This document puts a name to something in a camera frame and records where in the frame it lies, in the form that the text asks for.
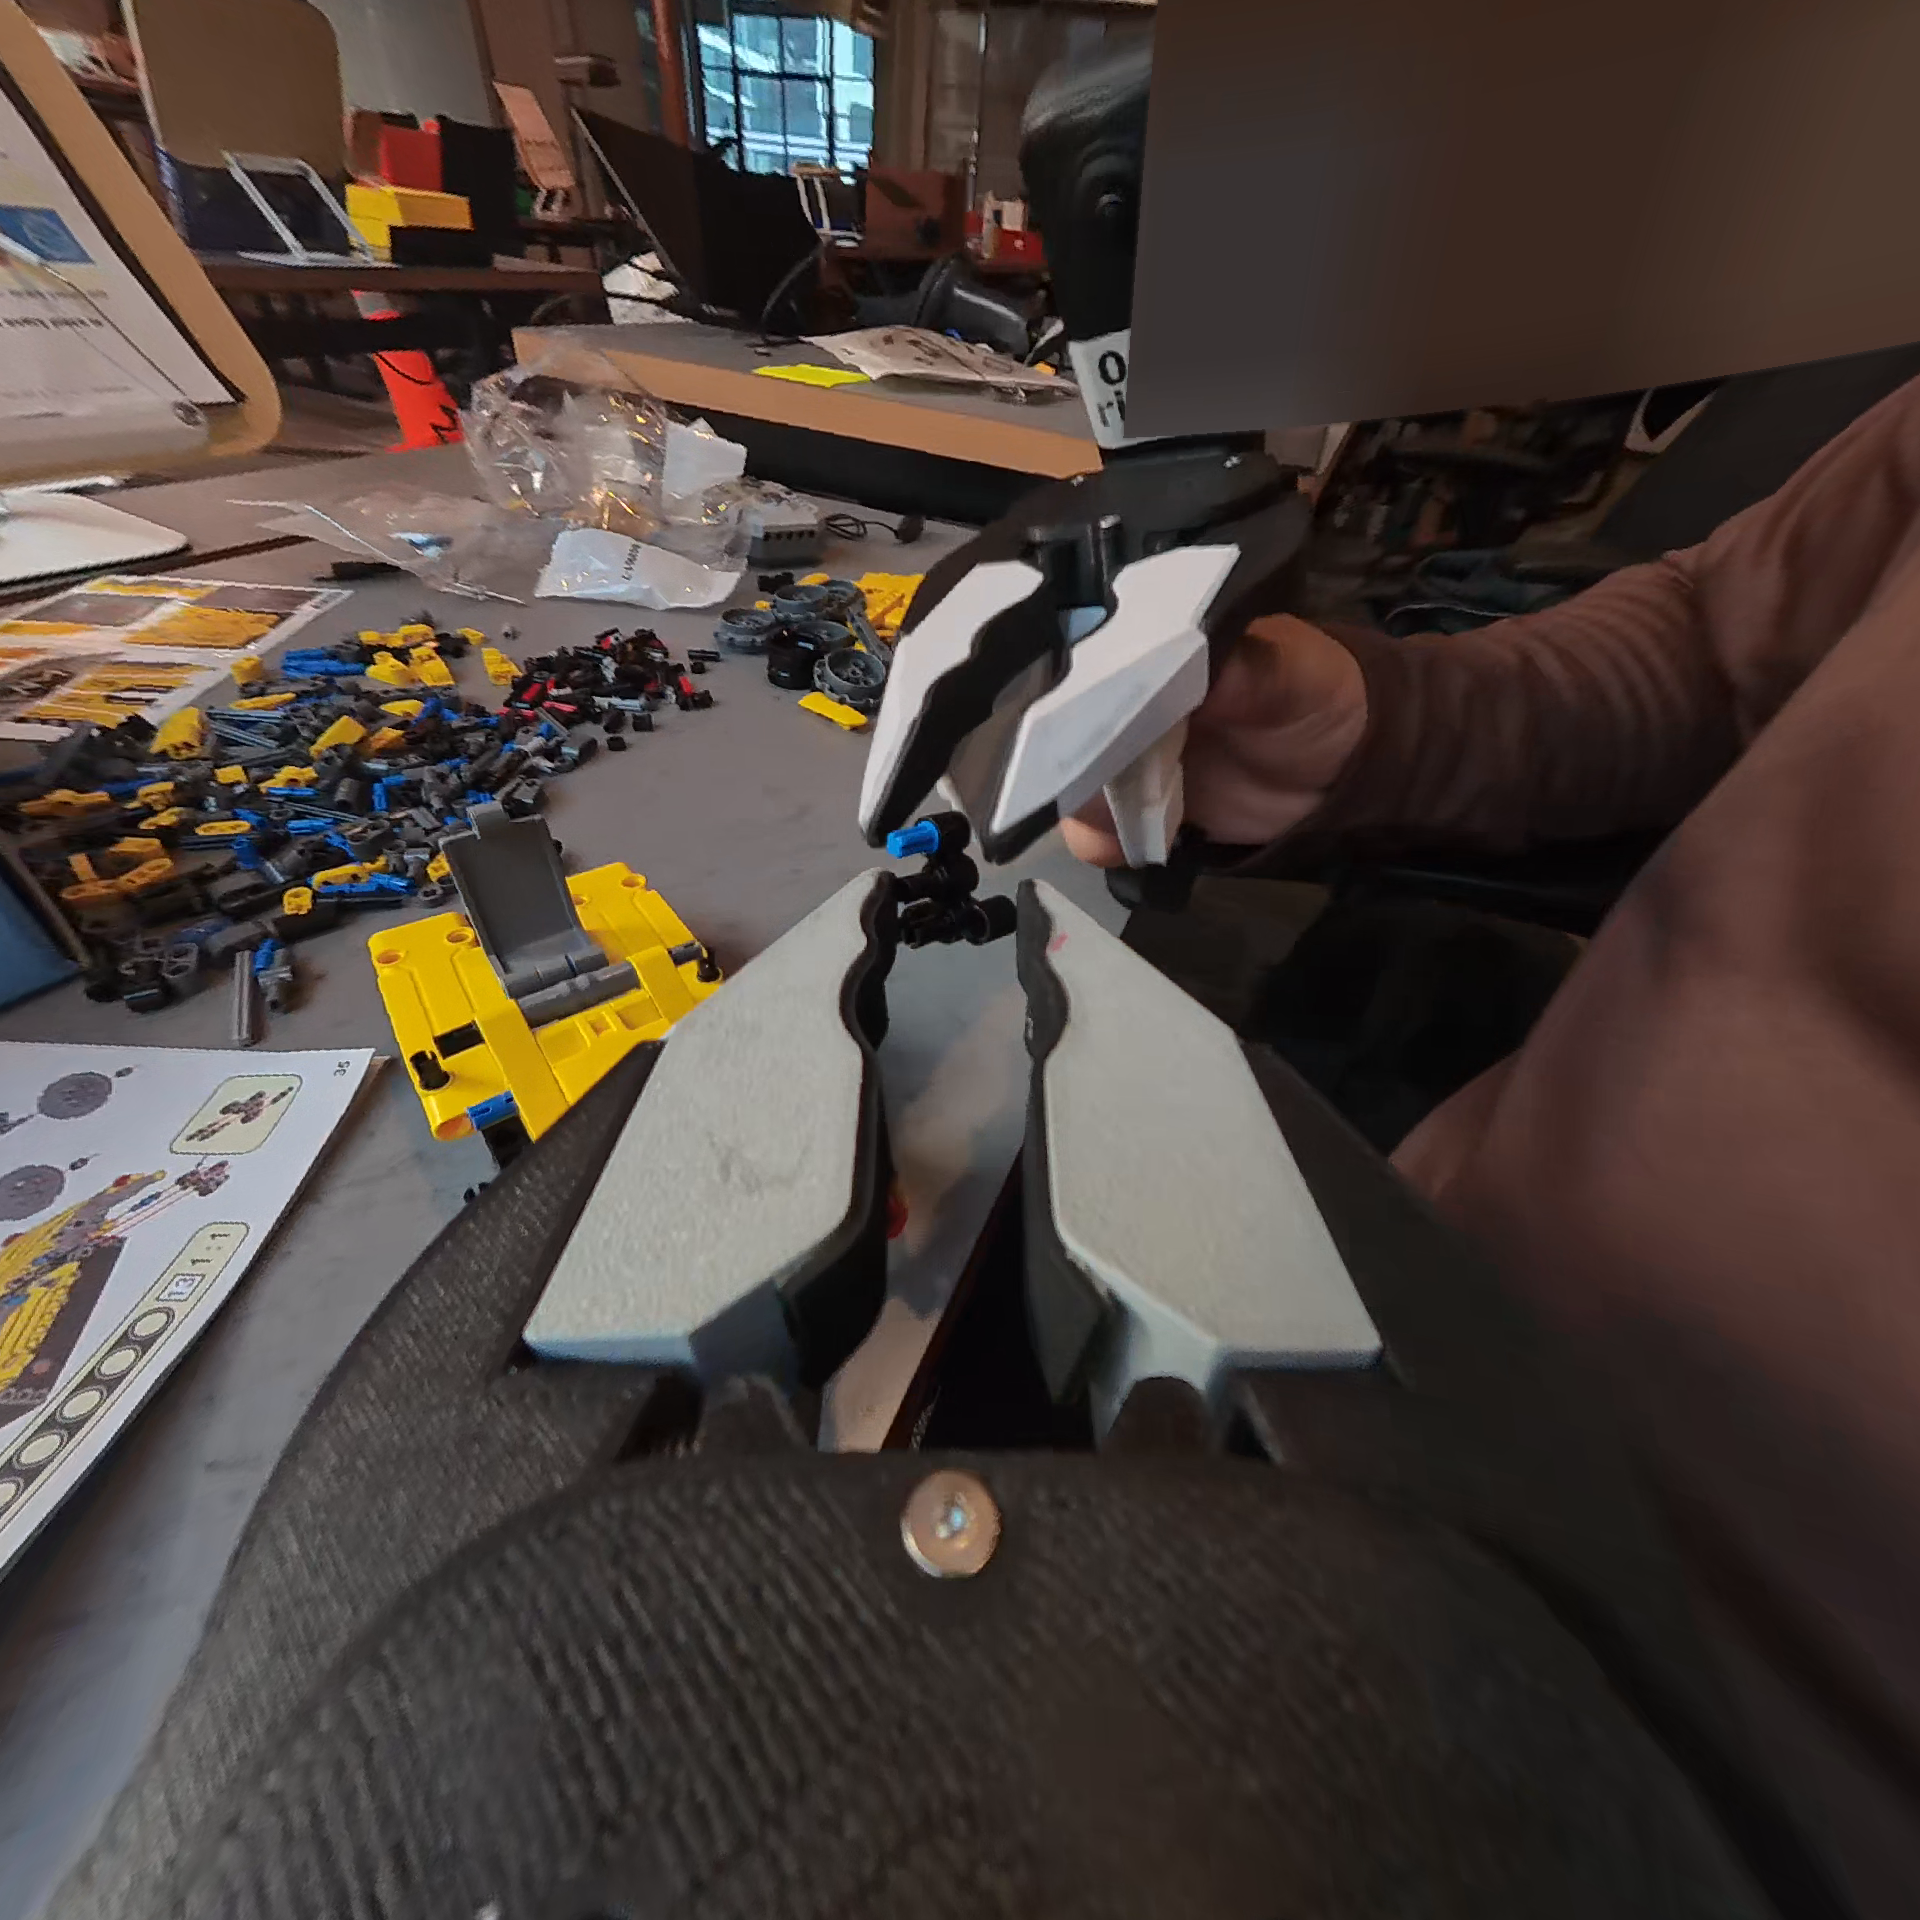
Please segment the pile of loose building pieces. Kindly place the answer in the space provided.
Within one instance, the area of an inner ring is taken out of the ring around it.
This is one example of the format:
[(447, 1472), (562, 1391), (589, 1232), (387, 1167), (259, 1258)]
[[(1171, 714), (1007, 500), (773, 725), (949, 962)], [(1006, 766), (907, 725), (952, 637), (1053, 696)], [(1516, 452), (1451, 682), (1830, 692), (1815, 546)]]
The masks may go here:
[(4, 774), (4, 855), (76, 948), (90, 1003), (163, 1012), (267, 948), (450, 893), (481, 804), (553, 783), (660, 716), (712, 709), (719, 653), (602, 629), (529, 653), (425, 616), (293, 649), (221, 705), (82, 730)]

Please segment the yellow printed leaflet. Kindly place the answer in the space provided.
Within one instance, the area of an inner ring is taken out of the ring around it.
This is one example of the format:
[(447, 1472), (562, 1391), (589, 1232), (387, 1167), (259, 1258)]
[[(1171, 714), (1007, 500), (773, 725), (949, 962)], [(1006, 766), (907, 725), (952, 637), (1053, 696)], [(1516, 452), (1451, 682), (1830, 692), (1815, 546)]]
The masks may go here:
[(1, 740), (41, 749), (128, 719), (160, 725), (330, 629), (348, 589), (106, 575), (1, 612)]

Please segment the person's right hand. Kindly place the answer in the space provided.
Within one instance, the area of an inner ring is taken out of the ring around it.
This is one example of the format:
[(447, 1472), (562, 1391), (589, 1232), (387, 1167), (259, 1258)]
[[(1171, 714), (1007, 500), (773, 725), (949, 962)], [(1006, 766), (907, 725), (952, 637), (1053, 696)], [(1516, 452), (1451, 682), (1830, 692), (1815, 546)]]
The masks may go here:
[(1224, 849), (1284, 838), (1321, 807), (1368, 714), (1361, 668), (1335, 637), (1294, 614), (1252, 623), (1187, 723), (1183, 825)]

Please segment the stack of coloured bins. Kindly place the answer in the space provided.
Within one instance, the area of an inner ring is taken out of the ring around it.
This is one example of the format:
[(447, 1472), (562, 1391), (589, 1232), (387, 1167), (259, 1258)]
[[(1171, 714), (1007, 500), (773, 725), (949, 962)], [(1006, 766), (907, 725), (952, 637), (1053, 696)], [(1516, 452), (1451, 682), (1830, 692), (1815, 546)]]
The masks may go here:
[(500, 126), (349, 108), (345, 205), (393, 266), (490, 268), (519, 260), (518, 157)]

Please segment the wooden edged table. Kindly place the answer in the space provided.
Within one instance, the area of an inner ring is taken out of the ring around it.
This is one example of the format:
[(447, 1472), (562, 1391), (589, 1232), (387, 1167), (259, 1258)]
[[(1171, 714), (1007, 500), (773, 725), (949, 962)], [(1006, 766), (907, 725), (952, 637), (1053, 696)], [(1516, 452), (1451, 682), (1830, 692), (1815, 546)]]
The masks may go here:
[(511, 345), (515, 362), (536, 373), (607, 364), (622, 387), (744, 447), (745, 473), (758, 481), (886, 514), (982, 526), (1023, 494), (1102, 462), (1073, 396), (806, 387), (762, 369), (804, 366), (807, 348), (762, 348), (751, 334), (685, 321), (521, 326)]

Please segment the black and blue pin connector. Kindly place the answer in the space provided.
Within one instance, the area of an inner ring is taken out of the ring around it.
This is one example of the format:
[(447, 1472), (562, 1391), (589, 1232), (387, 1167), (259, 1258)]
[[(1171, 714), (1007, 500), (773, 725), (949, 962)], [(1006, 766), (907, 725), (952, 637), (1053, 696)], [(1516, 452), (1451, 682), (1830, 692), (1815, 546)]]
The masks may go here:
[(904, 948), (983, 948), (1016, 934), (1016, 901), (978, 895), (980, 870), (964, 815), (923, 815), (887, 833), (882, 849), (891, 861), (922, 863), (916, 872), (897, 876), (893, 886), (896, 932)]

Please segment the yellow toy vehicle model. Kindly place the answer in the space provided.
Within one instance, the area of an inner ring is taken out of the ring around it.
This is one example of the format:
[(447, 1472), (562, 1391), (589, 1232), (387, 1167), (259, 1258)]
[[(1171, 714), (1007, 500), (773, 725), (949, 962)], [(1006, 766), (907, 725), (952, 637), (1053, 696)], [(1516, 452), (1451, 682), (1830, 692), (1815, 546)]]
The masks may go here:
[(503, 1168), (723, 975), (645, 876), (568, 874), (536, 817), (479, 804), (441, 855), (456, 907), (374, 932), (368, 958), (429, 1136)]

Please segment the open instruction booklet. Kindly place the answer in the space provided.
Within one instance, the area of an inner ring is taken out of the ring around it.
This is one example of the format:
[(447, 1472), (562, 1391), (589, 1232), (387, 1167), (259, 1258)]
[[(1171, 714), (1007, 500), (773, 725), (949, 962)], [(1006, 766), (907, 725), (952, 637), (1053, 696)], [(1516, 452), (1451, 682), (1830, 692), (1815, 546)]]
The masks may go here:
[(1, 1570), (296, 1208), (370, 1049), (1, 1047)]

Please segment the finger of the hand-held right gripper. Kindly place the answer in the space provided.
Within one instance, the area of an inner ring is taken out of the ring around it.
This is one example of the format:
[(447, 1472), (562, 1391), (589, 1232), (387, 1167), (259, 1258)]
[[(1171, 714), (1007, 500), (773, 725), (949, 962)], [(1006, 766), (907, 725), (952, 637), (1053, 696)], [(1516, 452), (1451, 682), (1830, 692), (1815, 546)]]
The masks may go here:
[(1063, 679), (1020, 716), (980, 837), (1016, 858), (1047, 818), (1104, 797), (1125, 866), (1164, 866), (1183, 818), (1187, 719), (1211, 676), (1205, 619), (1240, 562), (1235, 543), (1143, 556), (1115, 575), (1107, 619), (1068, 650)]
[(1042, 568), (982, 562), (948, 589), (893, 650), (857, 799), (865, 846), (910, 826), (936, 791), (982, 820), (1001, 740), (1047, 689), (1056, 654)]

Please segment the printed paper sheet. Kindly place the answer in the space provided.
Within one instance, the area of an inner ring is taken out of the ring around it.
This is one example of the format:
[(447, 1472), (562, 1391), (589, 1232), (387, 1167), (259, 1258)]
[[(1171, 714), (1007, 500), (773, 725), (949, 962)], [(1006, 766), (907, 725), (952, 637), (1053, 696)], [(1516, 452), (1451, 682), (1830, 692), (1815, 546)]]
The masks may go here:
[(1026, 364), (999, 348), (958, 340), (932, 328), (855, 328), (804, 337), (800, 345), (821, 356), (825, 364), (870, 383), (978, 389), (1007, 396), (1043, 396), (1049, 403), (1080, 396), (1076, 380), (1049, 366)]

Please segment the pile of grey wheel pieces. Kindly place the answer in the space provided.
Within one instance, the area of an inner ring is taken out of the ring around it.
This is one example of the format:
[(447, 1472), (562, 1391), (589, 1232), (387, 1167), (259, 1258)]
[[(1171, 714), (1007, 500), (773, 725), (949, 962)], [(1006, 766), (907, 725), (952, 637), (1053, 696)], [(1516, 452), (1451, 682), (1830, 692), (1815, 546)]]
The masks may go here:
[(839, 729), (861, 732), (877, 716), (893, 654), (922, 575), (766, 572), (750, 602), (714, 626), (725, 654), (756, 658), (771, 689)]

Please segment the white flat stand base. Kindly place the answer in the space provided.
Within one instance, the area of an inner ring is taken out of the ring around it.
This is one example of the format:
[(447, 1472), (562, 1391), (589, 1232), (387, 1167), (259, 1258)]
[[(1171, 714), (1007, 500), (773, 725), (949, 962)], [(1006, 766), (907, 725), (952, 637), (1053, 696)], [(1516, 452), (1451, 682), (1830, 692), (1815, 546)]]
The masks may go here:
[(189, 540), (83, 493), (1, 493), (1, 589), (170, 560)]

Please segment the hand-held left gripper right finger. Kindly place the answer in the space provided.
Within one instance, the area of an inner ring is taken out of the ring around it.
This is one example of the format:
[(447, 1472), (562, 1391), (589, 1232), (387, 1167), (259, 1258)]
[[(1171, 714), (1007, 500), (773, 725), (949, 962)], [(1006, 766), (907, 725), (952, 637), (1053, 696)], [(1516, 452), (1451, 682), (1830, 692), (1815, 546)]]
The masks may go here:
[(1017, 889), (1023, 1301), (1106, 1437), (1166, 1380), (1370, 1373), (1370, 1314), (1235, 1035), (1045, 881)]

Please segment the crumpled clear plastic bag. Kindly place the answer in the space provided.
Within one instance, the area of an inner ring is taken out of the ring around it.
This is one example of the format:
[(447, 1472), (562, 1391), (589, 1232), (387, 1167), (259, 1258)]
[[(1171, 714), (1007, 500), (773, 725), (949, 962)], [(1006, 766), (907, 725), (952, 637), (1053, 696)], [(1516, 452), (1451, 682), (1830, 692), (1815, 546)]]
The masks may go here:
[(700, 565), (748, 553), (745, 449), (641, 391), (505, 369), (470, 389), (461, 444), (481, 503), (510, 517)]

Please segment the dark wooden workbench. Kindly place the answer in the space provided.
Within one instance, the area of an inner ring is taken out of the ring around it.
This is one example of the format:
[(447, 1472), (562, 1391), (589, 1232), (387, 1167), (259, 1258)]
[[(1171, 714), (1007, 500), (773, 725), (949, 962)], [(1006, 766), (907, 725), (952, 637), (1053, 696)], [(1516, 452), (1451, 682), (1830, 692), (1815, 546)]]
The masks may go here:
[(558, 262), (396, 266), (200, 253), (197, 265), (275, 373), (306, 369), (321, 387), (323, 366), (424, 352), (447, 356), (452, 387), (466, 391), (513, 360), (515, 333), (610, 319), (599, 277)]

